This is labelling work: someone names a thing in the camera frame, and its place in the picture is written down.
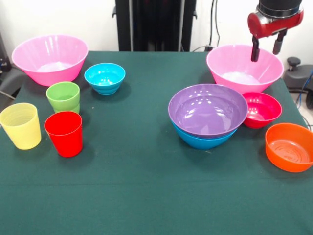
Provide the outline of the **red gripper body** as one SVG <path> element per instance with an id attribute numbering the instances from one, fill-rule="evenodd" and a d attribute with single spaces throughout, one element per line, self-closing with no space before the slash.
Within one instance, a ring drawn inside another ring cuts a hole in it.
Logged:
<path id="1" fill-rule="evenodd" d="M 291 17 L 270 18 L 259 11 L 250 13 L 247 19 L 250 33 L 257 39 L 272 36 L 282 30 L 288 30 L 298 26 L 304 17 L 304 11 L 300 10 Z"/>

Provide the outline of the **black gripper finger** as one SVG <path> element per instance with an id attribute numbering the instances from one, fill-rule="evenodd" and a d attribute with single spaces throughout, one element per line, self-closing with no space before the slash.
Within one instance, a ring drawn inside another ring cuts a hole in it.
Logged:
<path id="1" fill-rule="evenodd" d="M 272 53 L 274 55 L 278 55 L 281 51 L 283 39 L 286 36 L 287 32 L 286 31 L 279 31 L 277 39 L 275 40 L 274 47 Z"/>
<path id="2" fill-rule="evenodd" d="M 259 58 L 259 39 L 256 38 L 255 36 L 252 37 L 252 53 L 251 53 L 251 61 L 252 62 L 257 62 Z"/>

